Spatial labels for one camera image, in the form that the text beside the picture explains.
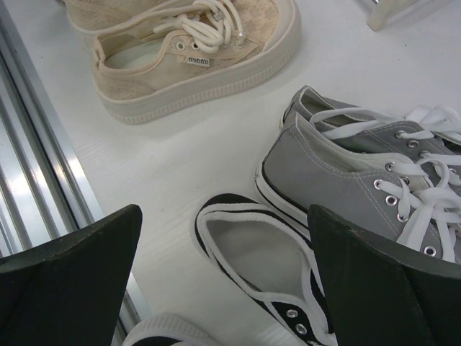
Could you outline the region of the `beige lace sneaker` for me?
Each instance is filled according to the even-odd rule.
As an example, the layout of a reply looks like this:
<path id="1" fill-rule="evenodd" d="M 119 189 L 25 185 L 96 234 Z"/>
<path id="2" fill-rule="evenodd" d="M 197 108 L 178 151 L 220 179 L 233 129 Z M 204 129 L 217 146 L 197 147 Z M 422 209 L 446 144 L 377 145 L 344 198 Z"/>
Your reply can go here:
<path id="1" fill-rule="evenodd" d="M 195 1 L 97 35 L 94 83 L 108 113 L 140 125 L 275 75 L 301 34 L 294 1 Z"/>
<path id="2" fill-rule="evenodd" d="M 67 0 L 69 21 L 80 32 L 94 34 L 150 10 L 187 6 L 190 0 Z"/>

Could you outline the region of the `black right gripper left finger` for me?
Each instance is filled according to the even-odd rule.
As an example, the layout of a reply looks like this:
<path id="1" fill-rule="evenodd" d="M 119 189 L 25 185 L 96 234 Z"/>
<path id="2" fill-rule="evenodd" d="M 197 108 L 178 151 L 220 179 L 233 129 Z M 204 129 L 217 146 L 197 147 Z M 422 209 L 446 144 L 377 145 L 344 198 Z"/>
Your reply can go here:
<path id="1" fill-rule="evenodd" d="M 128 205 L 1 259 L 2 345 L 110 345 L 140 238 Z"/>

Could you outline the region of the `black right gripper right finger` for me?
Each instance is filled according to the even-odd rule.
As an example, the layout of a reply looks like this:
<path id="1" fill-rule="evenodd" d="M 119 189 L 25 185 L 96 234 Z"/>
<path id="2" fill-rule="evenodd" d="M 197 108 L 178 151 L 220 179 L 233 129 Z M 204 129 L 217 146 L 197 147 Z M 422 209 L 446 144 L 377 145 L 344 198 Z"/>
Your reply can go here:
<path id="1" fill-rule="evenodd" d="M 312 205 L 308 228 L 340 345 L 459 345 L 460 266 Z"/>

